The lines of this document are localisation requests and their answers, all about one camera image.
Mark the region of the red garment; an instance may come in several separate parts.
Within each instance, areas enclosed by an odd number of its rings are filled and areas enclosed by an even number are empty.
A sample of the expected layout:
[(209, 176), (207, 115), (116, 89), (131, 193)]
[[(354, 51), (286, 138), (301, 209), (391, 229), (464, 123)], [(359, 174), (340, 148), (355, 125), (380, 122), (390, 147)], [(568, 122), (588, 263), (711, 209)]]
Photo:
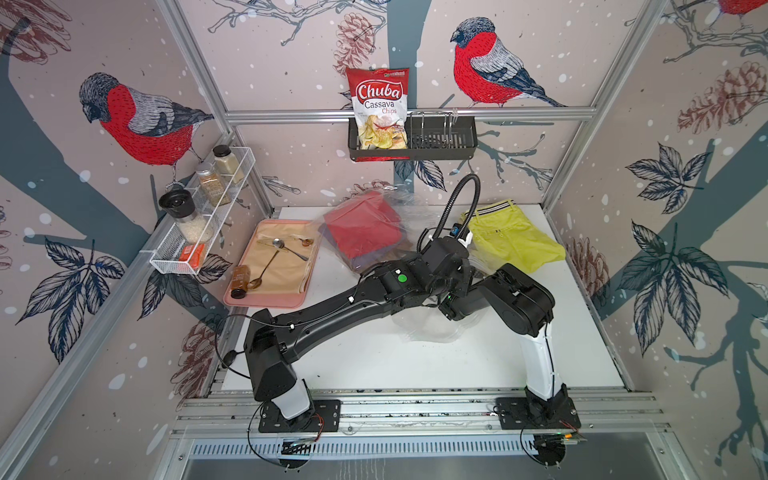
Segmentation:
[(400, 215), (379, 191), (343, 202), (323, 215), (323, 225), (338, 252), (350, 260), (394, 247), (404, 236)]

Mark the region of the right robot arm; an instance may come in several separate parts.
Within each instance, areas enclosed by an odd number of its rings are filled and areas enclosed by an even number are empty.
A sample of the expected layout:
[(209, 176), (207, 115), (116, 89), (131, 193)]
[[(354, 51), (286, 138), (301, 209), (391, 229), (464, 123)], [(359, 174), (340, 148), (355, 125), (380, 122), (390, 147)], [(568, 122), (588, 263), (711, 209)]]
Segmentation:
[(528, 415), (537, 426), (557, 422), (568, 408), (568, 392), (555, 368), (550, 324), (555, 299), (528, 274), (507, 263), (472, 284), (461, 296), (450, 293), (438, 303), (448, 319), (460, 321), (487, 306), (520, 338), (526, 368)]

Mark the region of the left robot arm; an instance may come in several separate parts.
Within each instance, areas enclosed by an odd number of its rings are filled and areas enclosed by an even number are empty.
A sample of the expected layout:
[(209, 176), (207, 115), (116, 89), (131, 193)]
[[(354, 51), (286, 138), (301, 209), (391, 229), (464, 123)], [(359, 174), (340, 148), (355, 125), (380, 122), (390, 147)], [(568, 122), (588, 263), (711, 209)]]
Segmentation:
[(464, 295), (471, 278), (467, 248), (443, 237), (420, 252), (374, 265), (354, 287), (315, 305), (277, 316), (266, 308), (257, 311), (249, 317), (244, 343), (254, 399), (274, 403), (287, 420), (304, 415), (311, 401), (293, 363), (365, 322), (424, 307), (430, 298)]

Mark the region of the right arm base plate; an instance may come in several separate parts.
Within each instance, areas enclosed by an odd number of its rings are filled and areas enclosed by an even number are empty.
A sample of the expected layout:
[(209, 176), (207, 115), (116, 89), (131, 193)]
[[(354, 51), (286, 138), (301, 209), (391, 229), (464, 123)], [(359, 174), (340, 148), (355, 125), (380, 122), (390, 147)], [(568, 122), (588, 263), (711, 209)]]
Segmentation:
[(503, 430), (547, 430), (582, 427), (571, 398), (540, 401), (523, 397), (497, 398), (494, 412), (499, 416)]

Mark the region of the clear plastic vacuum bag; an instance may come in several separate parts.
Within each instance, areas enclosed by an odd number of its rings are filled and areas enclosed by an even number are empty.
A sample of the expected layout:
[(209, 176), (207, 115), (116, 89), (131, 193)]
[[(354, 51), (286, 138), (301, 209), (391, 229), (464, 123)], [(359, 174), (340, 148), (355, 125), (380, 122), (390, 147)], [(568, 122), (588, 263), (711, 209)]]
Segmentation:
[[(411, 252), (417, 250), (419, 242), (423, 244), (427, 242), (425, 239), (420, 239), (424, 229), (429, 230), (426, 234), (428, 237), (434, 234), (434, 227), (437, 225), (442, 214), (442, 209), (438, 206), (429, 206), (422, 198), (388, 184), (379, 188), (358, 190), (344, 197), (338, 205), (326, 213), (337, 208), (343, 202), (370, 191), (383, 193), (390, 205), (400, 215), (404, 234), (403, 240), (400, 243), (405, 241), (411, 242), (414, 247)], [(337, 247), (330, 239), (330, 235), (324, 232), (323, 215), (314, 221), (315, 228), (322, 234), (328, 247), (346, 265), (346, 260), (348, 259), (338, 252)], [(481, 313), (472, 313), (458, 323), (452, 324), (437, 312), (436, 299), (432, 297), (419, 308), (394, 314), (392, 321), (402, 330), (401, 335), (410, 341), (449, 343), (458, 339), (466, 330), (474, 327), (481, 321), (482, 317)]]

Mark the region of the yellow green garment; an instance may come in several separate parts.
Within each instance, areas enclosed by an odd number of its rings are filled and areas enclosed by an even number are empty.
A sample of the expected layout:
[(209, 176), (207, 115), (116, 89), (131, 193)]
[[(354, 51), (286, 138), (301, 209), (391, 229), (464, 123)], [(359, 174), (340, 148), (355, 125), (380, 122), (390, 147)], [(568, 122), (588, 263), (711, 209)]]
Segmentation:
[(509, 263), (531, 275), (563, 261), (565, 248), (538, 229), (511, 200), (478, 208), (468, 224), (470, 257), (492, 272)]

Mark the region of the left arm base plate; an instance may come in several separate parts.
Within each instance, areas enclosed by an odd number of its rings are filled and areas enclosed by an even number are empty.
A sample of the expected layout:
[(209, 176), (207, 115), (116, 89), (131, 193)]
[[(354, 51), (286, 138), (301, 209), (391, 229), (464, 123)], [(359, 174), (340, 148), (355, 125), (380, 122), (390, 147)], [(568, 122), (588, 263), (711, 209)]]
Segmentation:
[(265, 402), (259, 420), (259, 433), (325, 433), (337, 432), (341, 413), (341, 401), (337, 399), (313, 400), (308, 412), (293, 420), (282, 416), (273, 402)]

